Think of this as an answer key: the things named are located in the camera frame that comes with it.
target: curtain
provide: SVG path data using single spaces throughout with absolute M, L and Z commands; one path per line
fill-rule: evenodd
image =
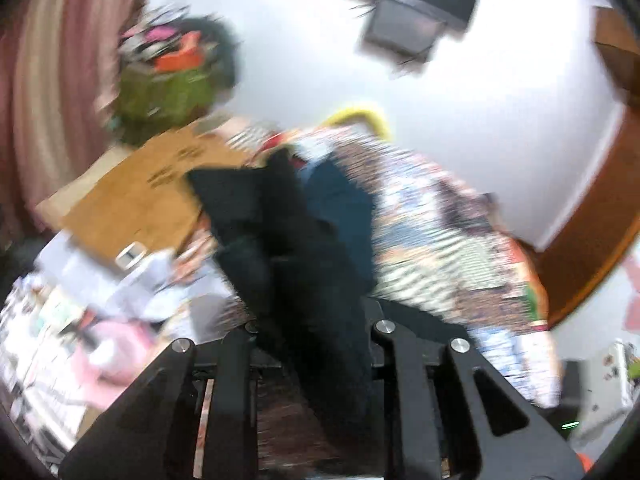
M 0 205 L 12 238 L 104 152 L 118 35 L 144 0 L 17 0 L 0 38 Z

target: triangular cutout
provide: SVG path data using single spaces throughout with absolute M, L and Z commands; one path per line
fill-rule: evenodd
M 503 436 L 527 427 L 529 424 L 527 416 L 511 402 L 507 394 L 484 370 L 474 372 L 474 381 L 489 419 L 489 426 L 495 436 Z

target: pink and beige striped curtain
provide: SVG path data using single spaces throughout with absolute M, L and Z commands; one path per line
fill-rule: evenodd
M 0 38 L 0 205 L 13 238 L 105 150 L 118 34 L 143 0 L 18 0 Z

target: silver bolt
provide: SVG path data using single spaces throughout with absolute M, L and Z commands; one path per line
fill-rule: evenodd
M 451 348 L 453 348 L 456 352 L 463 354 L 469 351 L 469 349 L 471 348 L 471 345 L 469 344 L 469 341 L 467 341 L 466 339 L 457 337 L 451 342 Z
M 171 343 L 172 350 L 174 352 L 178 352 L 178 354 L 186 352 L 190 346 L 190 341 L 185 338 L 176 339 L 173 343 Z
M 396 329 L 396 324 L 388 319 L 381 319 L 376 323 L 376 330 L 383 334 L 391 334 Z
M 257 334 L 258 333 L 258 325 L 256 324 L 255 321 L 249 321 L 244 325 L 244 329 L 249 333 L 249 334 Z

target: yellow object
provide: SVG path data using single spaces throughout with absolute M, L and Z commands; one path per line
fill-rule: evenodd
M 349 106 L 337 111 L 331 117 L 322 122 L 322 126 L 338 126 L 348 121 L 364 120 L 376 137 L 380 140 L 391 142 L 391 130 L 386 119 L 378 111 L 366 106 Z

